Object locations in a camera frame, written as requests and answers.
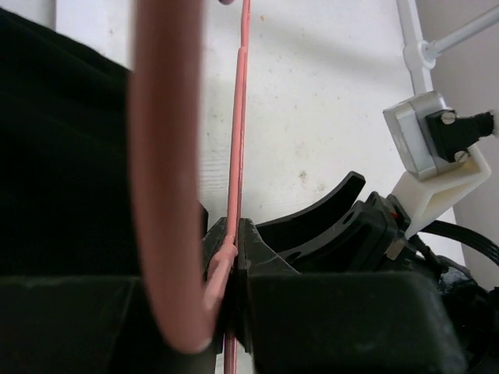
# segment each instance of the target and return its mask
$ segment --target thin pink wire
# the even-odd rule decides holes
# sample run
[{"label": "thin pink wire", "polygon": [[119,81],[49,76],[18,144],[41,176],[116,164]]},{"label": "thin pink wire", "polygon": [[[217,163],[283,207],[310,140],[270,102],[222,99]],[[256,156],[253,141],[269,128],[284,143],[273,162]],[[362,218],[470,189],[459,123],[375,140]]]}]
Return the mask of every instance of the thin pink wire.
[{"label": "thin pink wire", "polygon": [[[246,115],[246,80],[248,76],[248,45],[250,30],[250,0],[243,0],[241,15],[241,46],[237,54],[235,73],[234,109],[232,112],[232,144],[228,177],[228,208],[225,238],[208,267],[204,305],[215,324],[225,294],[228,276],[234,265],[237,249],[237,228],[241,217],[242,168]],[[235,374],[237,342],[232,331],[225,335],[225,374]]]}]

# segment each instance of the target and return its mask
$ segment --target white pipe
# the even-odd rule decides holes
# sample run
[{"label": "white pipe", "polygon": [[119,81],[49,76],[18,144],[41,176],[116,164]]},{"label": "white pipe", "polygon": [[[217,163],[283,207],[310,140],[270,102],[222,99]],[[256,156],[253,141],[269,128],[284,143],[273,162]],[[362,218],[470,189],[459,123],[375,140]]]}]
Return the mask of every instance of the white pipe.
[{"label": "white pipe", "polygon": [[499,22],[499,5],[486,11],[481,16],[469,21],[466,25],[452,31],[449,35],[442,37],[437,41],[432,41],[423,51],[425,57],[431,61],[437,58],[442,52],[454,47],[466,39],[484,31],[488,27]]}]

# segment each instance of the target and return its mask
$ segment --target black cable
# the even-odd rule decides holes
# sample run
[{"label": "black cable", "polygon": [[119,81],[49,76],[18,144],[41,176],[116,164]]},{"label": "black cable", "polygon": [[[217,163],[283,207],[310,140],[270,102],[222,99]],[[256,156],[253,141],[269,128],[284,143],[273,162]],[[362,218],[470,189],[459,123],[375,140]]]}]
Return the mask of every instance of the black cable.
[{"label": "black cable", "polygon": [[482,253],[499,266],[499,246],[473,230],[458,226],[457,224],[434,221],[421,231],[461,242],[462,244],[465,244],[468,247]]}]

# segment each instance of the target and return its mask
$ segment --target screw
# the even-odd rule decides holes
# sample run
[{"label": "screw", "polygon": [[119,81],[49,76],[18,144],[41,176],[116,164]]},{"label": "screw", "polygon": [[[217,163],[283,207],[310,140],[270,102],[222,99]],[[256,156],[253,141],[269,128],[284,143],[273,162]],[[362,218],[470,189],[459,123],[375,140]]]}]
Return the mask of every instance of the screw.
[{"label": "screw", "polygon": [[468,159],[469,159],[469,153],[466,152],[465,150],[460,150],[459,152],[456,152],[454,155],[455,162],[464,162]]},{"label": "screw", "polygon": [[440,120],[444,123],[444,125],[452,125],[455,122],[455,119],[455,111],[446,111],[440,116]]}]

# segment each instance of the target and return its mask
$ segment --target black connector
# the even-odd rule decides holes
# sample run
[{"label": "black connector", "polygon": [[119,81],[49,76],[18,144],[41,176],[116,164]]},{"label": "black connector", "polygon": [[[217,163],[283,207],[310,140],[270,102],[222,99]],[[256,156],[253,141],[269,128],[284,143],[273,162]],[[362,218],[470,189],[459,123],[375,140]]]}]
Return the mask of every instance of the black connector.
[{"label": "black connector", "polygon": [[494,133],[494,115],[488,111],[472,117],[458,118],[455,111],[438,111],[426,116],[428,130],[438,156],[448,162],[459,161],[461,152]]}]

